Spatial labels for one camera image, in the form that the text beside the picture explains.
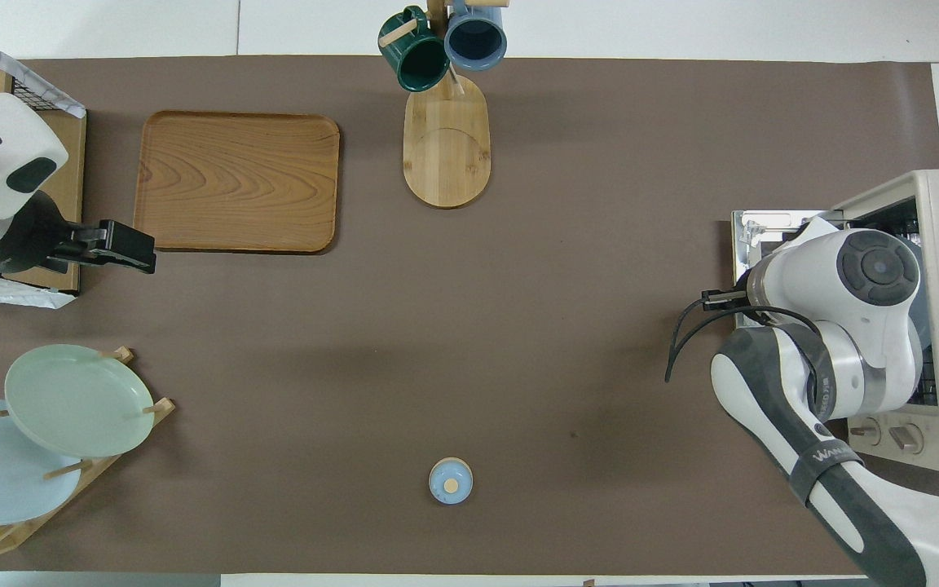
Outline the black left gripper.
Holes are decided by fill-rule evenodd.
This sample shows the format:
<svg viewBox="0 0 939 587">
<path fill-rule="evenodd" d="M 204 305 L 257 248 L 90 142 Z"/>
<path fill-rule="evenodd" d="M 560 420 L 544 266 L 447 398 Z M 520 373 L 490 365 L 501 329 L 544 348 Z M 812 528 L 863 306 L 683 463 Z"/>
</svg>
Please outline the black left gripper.
<svg viewBox="0 0 939 587">
<path fill-rule="evenodd" d="M 95 252 L 102 241 L 104 248 Z M 68 223 L 68 229 L 59 234 L 46 257 L 46 270 L 64 274 L 72 264 L 101 267 L 104 263 L 153 274 L 156 271 L 154 238 L 116 220 L 101 220 L 101 227 Z"/>
</svg>

